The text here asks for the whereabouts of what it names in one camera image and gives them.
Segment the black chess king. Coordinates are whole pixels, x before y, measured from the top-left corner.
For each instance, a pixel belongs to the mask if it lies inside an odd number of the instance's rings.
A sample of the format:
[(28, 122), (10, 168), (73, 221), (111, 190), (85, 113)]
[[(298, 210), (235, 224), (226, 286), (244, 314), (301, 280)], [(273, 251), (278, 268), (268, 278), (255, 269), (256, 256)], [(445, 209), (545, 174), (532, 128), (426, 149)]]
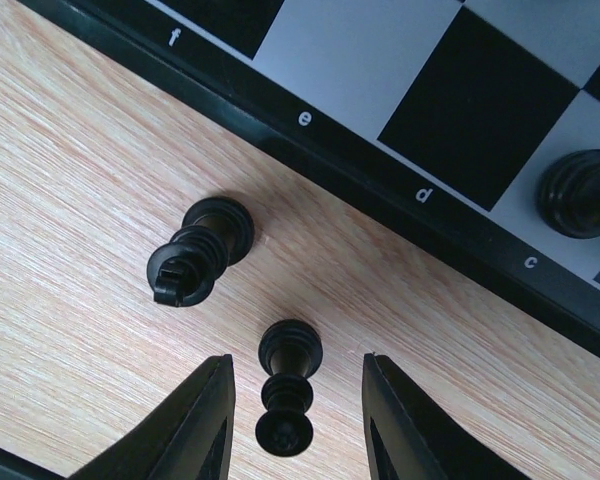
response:
[(189, 307), (203, 302), (225, 270), (251, 250), (255, 225), (240, 202), (212, 196), (193, 204), (181, 228), (147, 262), (156, 303)]

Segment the black chess piece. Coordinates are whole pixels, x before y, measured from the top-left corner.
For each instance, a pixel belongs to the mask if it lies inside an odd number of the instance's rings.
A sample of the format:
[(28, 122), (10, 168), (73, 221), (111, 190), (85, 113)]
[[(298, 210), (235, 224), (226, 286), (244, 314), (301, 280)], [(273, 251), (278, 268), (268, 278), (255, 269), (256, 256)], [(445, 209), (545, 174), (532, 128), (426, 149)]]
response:
[(554, 231), (575, 239), (600, 237), (600, 149), (559, 158), (540, 177), (535, 199)]
[(313, 440), (307, 417), (313, 402), (309, 378), (322, 362), (320, 336), (304, 321), (278, 321), (262, 335), (258, 358), (269, 378), (261, 389), (265, 413), (256, 424), (256, 440), (271, 455), (296, 456)]

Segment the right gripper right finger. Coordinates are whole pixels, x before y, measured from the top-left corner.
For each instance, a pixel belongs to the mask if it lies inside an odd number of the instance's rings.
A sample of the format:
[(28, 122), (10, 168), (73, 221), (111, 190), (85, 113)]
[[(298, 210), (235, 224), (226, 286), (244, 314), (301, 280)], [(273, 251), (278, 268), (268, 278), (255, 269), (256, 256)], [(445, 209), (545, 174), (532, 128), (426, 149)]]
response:
[(394, 361), (366, 354), (362, 407), (373, 479), (518, 479)]

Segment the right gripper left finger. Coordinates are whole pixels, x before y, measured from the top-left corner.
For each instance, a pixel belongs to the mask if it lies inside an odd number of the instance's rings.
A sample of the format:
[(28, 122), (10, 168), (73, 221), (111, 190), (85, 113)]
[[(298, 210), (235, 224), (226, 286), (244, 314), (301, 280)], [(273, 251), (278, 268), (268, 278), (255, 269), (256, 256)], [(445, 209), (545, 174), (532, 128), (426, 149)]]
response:
[(73, 479), (226, 479), (236, 404), (233, 358), (202, 362), (134, 429)]

